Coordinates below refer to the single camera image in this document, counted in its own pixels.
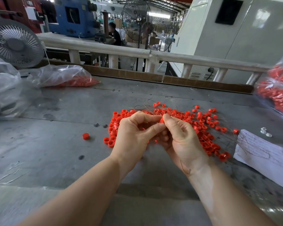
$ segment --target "white paper with handwriting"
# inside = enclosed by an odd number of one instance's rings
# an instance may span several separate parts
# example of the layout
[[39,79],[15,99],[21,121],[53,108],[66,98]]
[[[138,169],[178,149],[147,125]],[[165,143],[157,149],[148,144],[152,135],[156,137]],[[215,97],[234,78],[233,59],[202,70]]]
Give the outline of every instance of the white paper with handwriting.
[[241,130],[234,158],[283,187],[283,148]]

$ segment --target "white railing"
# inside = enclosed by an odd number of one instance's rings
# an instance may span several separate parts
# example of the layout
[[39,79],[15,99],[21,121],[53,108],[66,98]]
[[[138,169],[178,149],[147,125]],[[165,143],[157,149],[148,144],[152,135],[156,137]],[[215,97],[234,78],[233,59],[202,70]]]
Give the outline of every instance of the white railing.
[[246,83],[248,85],[254,85],[255,82],[260,78],[262,73],[266,73],[269,69],[271,69],[270,66],[256,63],[120,47],[103,43],[92,43],[90,41],[84,40],[73,40],[69,37],[50,38],[47,36],[42,36],[42,34],[37,34],[37,36],[42,42],[45,43],[45,46],[47,47],[68,49],[71,62],[76,64],[80,64],[79,51],[88,51],[108,54],[109,68],[114,69],[118,68],[119,55],[147,59],[145,71],[149,73],[154,73],[155,64],[159,61],[183,63],[183,78],[189,78],[193,65],[216,67],[219,69],[213,80],[214,82],[222,82],[228,69],[249,71],[252,72],[252,75]]

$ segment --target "cardboard strip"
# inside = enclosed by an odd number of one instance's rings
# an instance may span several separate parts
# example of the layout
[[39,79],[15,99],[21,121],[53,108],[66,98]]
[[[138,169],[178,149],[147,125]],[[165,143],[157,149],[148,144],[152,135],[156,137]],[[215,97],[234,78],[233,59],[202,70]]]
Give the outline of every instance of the cardboard strip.
[[[58,60],[49,60],[52,65],[76,65],[69,62],[58,61]],[[42,60],[36,67],[40,68],[48,65],[47,60]],[[218,83],[212,81],[202,81],[202,80],[193,80],[185,79],[173,76],[163,76],[160,74],[151,74],[146,72],[130,71],[130,70],[118,70],[105,67],[95,67],[89,65],[80,65],[85,70],[87,70],[91,75],[94,76],[103,76],[103,77],[114,77],[130,80],[138,80],[145,82],[156,82],[162,84],[170,84],[175,86],[186,86],[186,87],[195,87],[219,91],[229,91],[237,93],[246,93],[251,94],[253,91],[253,86],[243,85],[243,84],[228,84],[228,83]]]

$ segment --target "fan grille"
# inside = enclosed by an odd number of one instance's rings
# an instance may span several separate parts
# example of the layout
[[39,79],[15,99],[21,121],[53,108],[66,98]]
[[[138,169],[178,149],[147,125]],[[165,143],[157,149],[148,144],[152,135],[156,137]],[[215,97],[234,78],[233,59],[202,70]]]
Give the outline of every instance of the fan grille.
[[43,56],[32,30],[17,21],[0,20],[0,58],[17,67],[33,67]]

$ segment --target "plastic bag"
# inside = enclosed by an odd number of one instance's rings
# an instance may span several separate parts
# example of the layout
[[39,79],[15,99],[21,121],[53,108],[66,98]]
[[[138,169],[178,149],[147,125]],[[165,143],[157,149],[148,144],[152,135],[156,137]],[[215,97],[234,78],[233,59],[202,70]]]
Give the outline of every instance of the plastic bag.
[[22,80],[11,64],[0,59],[0,119],[19,116],[40,95],[40,89]]
[[29,73],[27,80],[32,81],[38,87],[88,87],[100,83],[83,67],[77,65],[47,65],[39,69],[22,70],[21,74],[24,75],[25,72]]
[[283,115],[283,57],[280,62],[267,73],[268,77],[256,83],[256,93],[262,102]]

